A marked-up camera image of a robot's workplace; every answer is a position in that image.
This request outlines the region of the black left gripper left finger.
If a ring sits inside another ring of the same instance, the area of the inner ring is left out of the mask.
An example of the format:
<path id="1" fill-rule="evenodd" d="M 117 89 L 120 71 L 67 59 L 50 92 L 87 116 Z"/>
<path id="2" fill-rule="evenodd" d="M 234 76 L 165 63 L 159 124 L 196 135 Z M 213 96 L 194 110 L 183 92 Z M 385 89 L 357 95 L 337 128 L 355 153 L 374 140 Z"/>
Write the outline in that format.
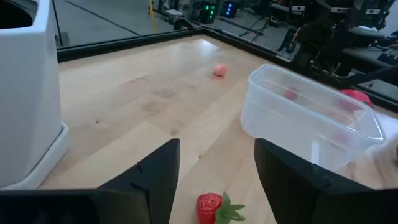
<path id="1" fill-rule="evenodd" d="M 172 138 L 134 166 L 100 185 L 101 189 L 140 192 L 151 223 L 168 223 L 180 170 L 180 140 Z"/>

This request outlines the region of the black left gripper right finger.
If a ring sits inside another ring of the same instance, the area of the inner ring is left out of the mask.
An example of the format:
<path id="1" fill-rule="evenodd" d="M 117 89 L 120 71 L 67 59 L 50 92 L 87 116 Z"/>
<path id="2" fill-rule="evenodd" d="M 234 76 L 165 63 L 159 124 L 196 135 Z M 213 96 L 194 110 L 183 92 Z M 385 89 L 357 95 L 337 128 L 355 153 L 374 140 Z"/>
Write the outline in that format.
<path id="1" fill-rule="evenodd" d="M 263 138 L 254 160 L 277 223 L 354 223 L 360 216 L 349 197 L 373 191 Z"/>

